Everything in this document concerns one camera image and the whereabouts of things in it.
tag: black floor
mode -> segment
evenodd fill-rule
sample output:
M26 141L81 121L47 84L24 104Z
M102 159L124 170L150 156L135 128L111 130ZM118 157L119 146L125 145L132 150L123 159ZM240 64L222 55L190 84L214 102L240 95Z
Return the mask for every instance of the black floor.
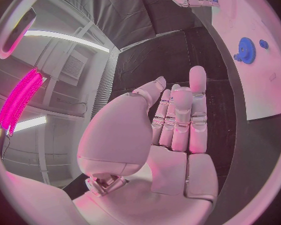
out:
M159 76L165 77L168 89L175 83L189 86L189 71L196 65L204 67L207 74L207 153L214 162L221 190L234 153L236 113L226 66L204 27L158 37L122 52L109 101ZM149 111L151 120L158 103Z

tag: ceiling light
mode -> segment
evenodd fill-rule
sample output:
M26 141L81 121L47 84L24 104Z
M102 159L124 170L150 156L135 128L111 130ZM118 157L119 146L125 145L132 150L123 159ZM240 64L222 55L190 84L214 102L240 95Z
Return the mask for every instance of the ceiling light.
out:
M28 30L25 33L25 36L43 36L43 37L64 39L64 40L72 41L72 42L75 42L75 43L84 44L84 45L90 46L92 48L102 50L102 51L107 52L107 53L110 52L110 50L108 48L106 48L104 46L101 46L101 45L98 45L96 43L93 43L91 41L87 41L87 40L81 39L79 37L66 35L66 34L53 32L53 31Z
M27 121L22 121L16 124L13 132L21 131L24 129L32 128L37 125L45 124L47 122L46 116L37 117Z

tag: air vent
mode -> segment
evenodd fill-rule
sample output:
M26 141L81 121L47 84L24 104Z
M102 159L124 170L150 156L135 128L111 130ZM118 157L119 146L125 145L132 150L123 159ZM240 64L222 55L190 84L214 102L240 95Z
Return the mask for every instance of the air vent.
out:
M82 56L79 52L73 50L68 56L63 68L62 73L79 80L82 70L87 62L87 57Z

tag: fluorescent light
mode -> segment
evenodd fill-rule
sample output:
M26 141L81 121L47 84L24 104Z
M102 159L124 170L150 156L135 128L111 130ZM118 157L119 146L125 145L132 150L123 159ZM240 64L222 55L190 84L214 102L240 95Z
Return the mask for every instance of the fluorescent light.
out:
M45 124L46 122L47 122L47 119L46 119L45 116L37 117L37 118L30 119L30 120L27 120L27 121L22 121L22 122L19 122L15 126L14 132L21 131L21 130L28 129L28 128L32 128L32 127L35 127L37 125Z
M51 38L57 38L57 39L65 39L65 40L72 41L75 43L84 44L84 45L90 46L92 48L102 50L107 53L110 52L110 50L108 48L98 45L96 43L93 43L91 41L87 41L87 40L81 39L79 37L70 36L70 35L53 32L53 31L28 30L25 33L25 36L43 36L43 37L51 37Z

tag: pink light strip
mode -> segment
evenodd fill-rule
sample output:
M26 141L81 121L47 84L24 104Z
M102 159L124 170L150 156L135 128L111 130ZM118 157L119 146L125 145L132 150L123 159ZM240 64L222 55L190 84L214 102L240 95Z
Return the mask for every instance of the pink light strip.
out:
M9 95L0 112L0 125L5 129L9 128L10 136L13 135L26 105L41 87L42 83L42 75L37 72L37 68L34 68L18 83Z

